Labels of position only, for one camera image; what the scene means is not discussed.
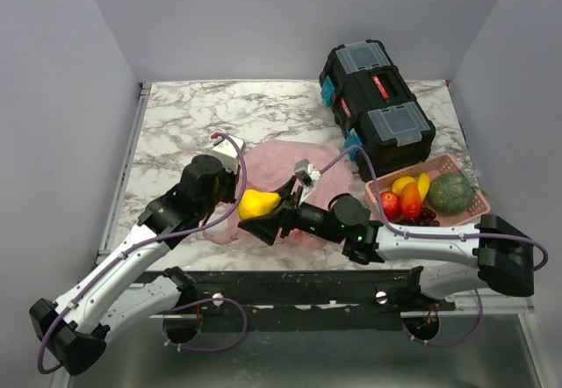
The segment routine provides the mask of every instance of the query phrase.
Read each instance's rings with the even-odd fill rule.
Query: yellow fruit
[[[272,212],[281,201],[281,197],[275,192],[260,192],[248,189],[244,191],[242,200],[238,205],[240,219],[253,219]]]
[[[431,179],[427,173],[421,173],[417,178],[418,183],[418,191],[420,192],[421,201],[425,199],[428,195],[429,191],[429,184],[431,183]]]
[[[414,179],[413,177],[411,177],[411,176],[404,176],[404,177],[401,177],[400,179],[396,180],[396,181],[393,183],[393,189],[392,189],[392,191],[393,191],[396,195],[400,196],[400,193],[401,193],[402,190],[404,189],[404,186],[406,186],[408,183],[411,183],[411,182],[415,182],[415,179]]]

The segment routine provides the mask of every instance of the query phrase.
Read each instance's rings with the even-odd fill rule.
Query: watermelon
[[[457,215],[474,201],[474,188],[461,173],[445,173],[431,181],[428,201],[442,215]]]

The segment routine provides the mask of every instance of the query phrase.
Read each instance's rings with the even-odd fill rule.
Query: bunch of grapes
[[[439,227],[441,223],[436,220],[437,214],[423,206],[415,219],[401,219],[396,224],[403,226]]]

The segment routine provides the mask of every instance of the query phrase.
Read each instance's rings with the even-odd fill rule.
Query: pink plastic bag
[[[300,160],[307,159],[318,169],[322,169],[338,154],[339,151],[333,147],[324,147],[307,142],[266,140],[244,155],[246,168],[248,169],[247,189],[277,190],[293,175],[295,164]],[[333,197],[343,192],[349,192],[352,182],[353,175],[345,162],[338,162],[322,177],[313,194],[306,201],[308,204],[320,208],[328,208],[328,203]],[[253,238],[251,234],[238,228],[239,221],[240,217],[235,213],[228,218],[226,228],[218,225],[204,231],[203,236],[207,240],[220,245],[226,245],[242,237]],[[300,230],[292,231],[288,238],[310,248],[321,248],[326,245],[324,240],[305,234]]]

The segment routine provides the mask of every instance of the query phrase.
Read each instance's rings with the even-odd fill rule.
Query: pink plastic basket
[[[377,182],[380,191],[384,192],[386,190],[390,190],[393,187],[394,181],[402,176],[416,177],[420,173],[427,173],[431,180],[433,180],[439,175],[445,173],[454,173],[460,170],[460,165],[452,155],[441,154],[435,158],[427,160],[426,162],[422,162],[411,167],[406,167],[389,175],[380,177],[379,179],[377,179]],[[371,209],[373,219],[378,219],[378,211],[375,208],[377,200],[375,199],[372,180],[365,185],[365,201]],[[423,202],[423,205],[433,210],[427,199]],[[486,198],[484,198],[482,192],[477,190],[476,196],[474,197],[474,202],[466,211],[452,216],[444,216],[437,213],[436,211],[436,219],[439,220],[441,226],[459,226],[461,224],[474,221],[480,215],[486,214],[488,212],[490,212],[490,204],[488,204],[488,201],[486,201]]]

